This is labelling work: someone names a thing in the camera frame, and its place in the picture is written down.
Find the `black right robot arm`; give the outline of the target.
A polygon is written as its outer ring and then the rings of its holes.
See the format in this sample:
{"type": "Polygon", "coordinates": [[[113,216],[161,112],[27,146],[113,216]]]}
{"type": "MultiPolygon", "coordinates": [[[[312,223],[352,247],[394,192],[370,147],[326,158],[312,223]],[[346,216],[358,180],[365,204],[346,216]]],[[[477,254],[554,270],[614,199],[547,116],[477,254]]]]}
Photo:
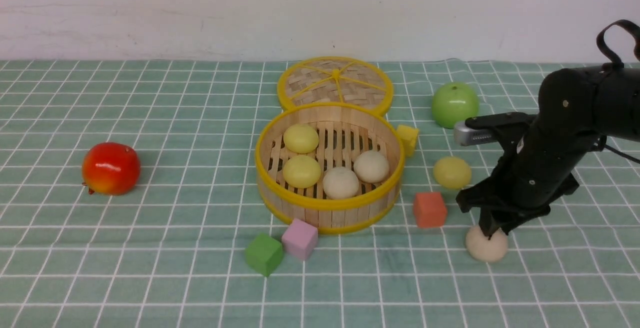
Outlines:
{"type": "Polygon", "coordinates": [[[459,209],[480,208],[488,238],[547,216],[578,189],[572,171],[587,153],[604,150],[608,137],[639,141],[639,89],[636,68],[563,68],[542,81],[537,114],[466,119],[472,135],[498,142],[503,155],[489,177],[457,194],[459,209]]]}

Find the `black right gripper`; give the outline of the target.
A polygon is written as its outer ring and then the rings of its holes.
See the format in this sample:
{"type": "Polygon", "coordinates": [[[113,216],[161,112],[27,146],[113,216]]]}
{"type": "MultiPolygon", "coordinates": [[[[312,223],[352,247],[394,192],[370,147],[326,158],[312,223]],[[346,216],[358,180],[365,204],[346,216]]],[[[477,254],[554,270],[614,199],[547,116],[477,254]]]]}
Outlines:
{"type": "Polygon", "coordinates": [[[465,121],[470,128],[490,130],[503,149],[490,175],[455,198],[464,213],[480,209],[478,227],[488,240],[500,229],[510,233],[550,214],[551,203],[578,189],[572,170],[586,153],[601,146],[599,133],[557,138],[542,132],[534,118],[465,121]]]}

